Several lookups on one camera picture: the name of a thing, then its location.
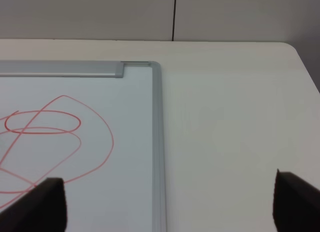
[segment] black object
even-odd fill
[[[66,227],[62,178],[47,178],[0,213],[0,232],[64,232]]]
[[[320,191],[295,174],[278,170],[273,219],[278,232],[320,232]]]

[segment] white table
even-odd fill
[[[157,61],[168,232],[274,232],[276,170],[320,188],[320,96],[284,43],[0,40],[0,59]]]

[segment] red scribble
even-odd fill
[[[70,183],[72,181],[75,181],[75,180],[78,180],[82,177],[85,177],[87,176],[88,174],[98,170],[99,168],[101,168],[106,162],[107,160],[109,159],[112,151],[113,151],[113,148],[114,148],[114,136],[113,136],[113,133],[109,127],[109,125],[107,124],[107,122],[94,110],[92,109],[91,107],[89,107],[88,105],[82,103],[81,101],[75,99],[75,98],[72,98],[70,96],[67,96],[67,95],[61,95],[53,100],[51,100],[49,103],[47,103],[44,107],[42,107],[40,110],[30,110],[30,111],[23,111],[23,112],[19,112],[19,111],[15,111],[14,113],[12,113],[11,115],[8,115],[8,116],[5,116],[3,118],[0,118],[0,121],[1,120],[5,120],[4,121],[4,127],[6,129],[6,131],[3,131],[3,132],[0,132],[0,135],[3,135],[5,133],[15,133],[17,134],[17,137],[14,139],[14,141],[11,143],[11,145],[9,146],[9,148],[6,150],[5,154],[3,155],[3,157],[1,158],[0,160],[0,171],[4,172],[4,173],[7,173],[11,176],[14,176],[24,182],[27,182],[28,184],[30,184],[30,186],[25,189],[25,190],[21,190],[21,191],[0,191],[0,194],[17,194],[16,197],[14,197],[13,199],[11,199],[10,201],[6,202],[5,204],[2,204],[0,205],[0,209],[10,205],[11,203],[13,203],[15,200],[17,200],[19,197],[21,197],[23,194],[25,194],[26,192],[29,192],[32,187],[36,187],[37,184],[43,179],[45,178],[48,174],[50,174],[54,169],[56,169],[59,165],[61,165],[63,162],[65,162],[66,160],[68,160],[71,156],[73,156],[81,147],[82,145],[82,141],[80,139],[79,136],[77,136],[76,134],[74,134],[73,132],[76,131],[80,126],[81,126],[81,120],[75,116],[74,114],[71,114],[71,113],[67,113],[67,112],[64,112],[64,111],[59,111],[59,110],[46,110],[46,108],[51,105],[53,102],[57,101],[58,99],[60,98],[69,98],[83,106],[85,106],[86,108],[88,108],[89,110],[91,110],[92,112],[94,112],[102,121],[103,123],[106,125],[108,131],[110,132],[110,135],[111,135],[111,148],[110,150],[107,150],[106,151],[106,157],[105,159],[102,161],[102,163],[100,163],[97,167],[83,173],[83,174],[80,174],[79,176],[76,176],[74,178],[71,178],[69,180],[66,180],[64,181],[65,184],[67,183]],[[14,128],[14,129],[11,129],[7,126],[7,123],[8,123],[8,120],[14,116],[17,116],[17,115],[21,115],[21,114],[29,114],[29,113],[35,113],[35,115],[29,120],[29,122],[26,124],[25,127],[23,128]],[[35,120],[35,118],[37,118],[41,113],[58,113],[58,114],[64,114],[64,115],[68,115],[68,116],[71,116],[75,119],[78,120],[78,125],[71,129],[71,130],[64,130],[64,129],[61,129],[61,128],[55,128],[55,127],[45,127],[45,126],[37,126],[37,127],[31,127],[30,124]],[[53,132],[34,132],[33,130],[36,130],[36,129],[46,129],[46,130],[53,130]],[[58,164],[56,164],[54,167],[52,167],[51,169],[49,169],[45,174],[43,174],[37,181],[35,182],[32,182],[30,180],[28,180],[27,178],[24,178],[23,176],[21,175],[18,175],[16,173],[13,173],[7,169],[4,169],[1,167],[2,163],[4,162],[4,160],[6,159],[6,157],[8,156],[8,154],[10,153],[11,149],[14,147],[14,145],[17,143],[17,141],[19,140],[19,138],[22,136],[22,135],[57,135],[57,134],[71,134],[73,136],[75,136],[78,141],[79,141],[79,145],[78,147],[72,151],[66,158],[64,158],[63,160],[61,160]]]

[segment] gray wall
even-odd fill
[[[320,89],[320,0],[176,0],[176,41],[288,42]],[[0,0],[0,38],[172,38],[174,0]]]

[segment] whiteboard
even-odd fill
[[[165,231],[161,75],[133,65],[122,78],[0,66],[0,212],[61,177],[67,232]]]

